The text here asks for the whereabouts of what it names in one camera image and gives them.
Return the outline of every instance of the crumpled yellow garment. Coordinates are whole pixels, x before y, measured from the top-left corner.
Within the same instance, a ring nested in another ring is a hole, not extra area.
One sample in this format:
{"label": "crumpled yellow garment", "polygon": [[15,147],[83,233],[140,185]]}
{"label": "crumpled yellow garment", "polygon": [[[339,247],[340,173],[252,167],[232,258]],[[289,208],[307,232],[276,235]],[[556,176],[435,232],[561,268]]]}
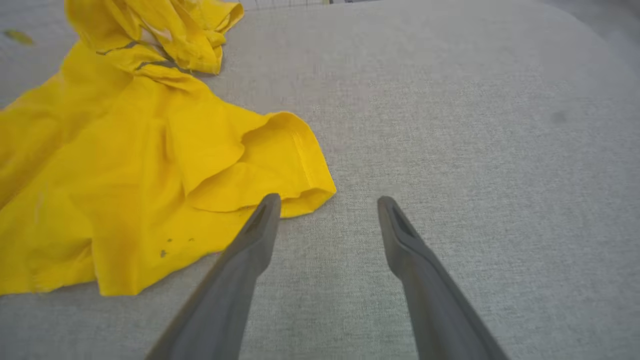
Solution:
{"label": "crumpled yellow garment", "polygon": [[223,250],[265,194],[294,217],[335,193],[301,119],[225,103],[189,73],[220,71],[240,4],[66,6],[81,41],[0,115],[0,295],[94,280],[134,295]]}

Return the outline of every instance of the yellow cloth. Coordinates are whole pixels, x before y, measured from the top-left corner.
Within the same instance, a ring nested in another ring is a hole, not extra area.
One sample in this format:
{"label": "yellow cloth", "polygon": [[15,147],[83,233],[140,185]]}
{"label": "yellow cloth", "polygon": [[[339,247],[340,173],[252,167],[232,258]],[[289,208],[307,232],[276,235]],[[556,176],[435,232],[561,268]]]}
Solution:
{"label": "yellow cloth", "polygon": [[189,74],[220,71],[240,4],[66,7],[81,41],[0,115],[0,295],[94,280],[134,295],[223,250],[265,194],[294,217],[335,193],[301,119],[227,104]]}

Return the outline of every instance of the gray fabric surface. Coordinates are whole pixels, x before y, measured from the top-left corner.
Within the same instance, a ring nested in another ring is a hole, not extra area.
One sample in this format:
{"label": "gray fabric surface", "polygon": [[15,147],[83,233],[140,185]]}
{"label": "gray fabric surface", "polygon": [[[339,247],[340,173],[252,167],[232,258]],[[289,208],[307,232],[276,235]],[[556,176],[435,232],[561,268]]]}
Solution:
{"label": "gray fabric surface", "polygon": [[[251,13],[222,99],[290,110],[338,193],[280,224],[244,359],[415,358],[376,216],[396,198],[512,359],[640,354],[640,80],[587,27],[510,0]],[[133,298],[0,298],[0,357],[141,358],[213,258]]]}

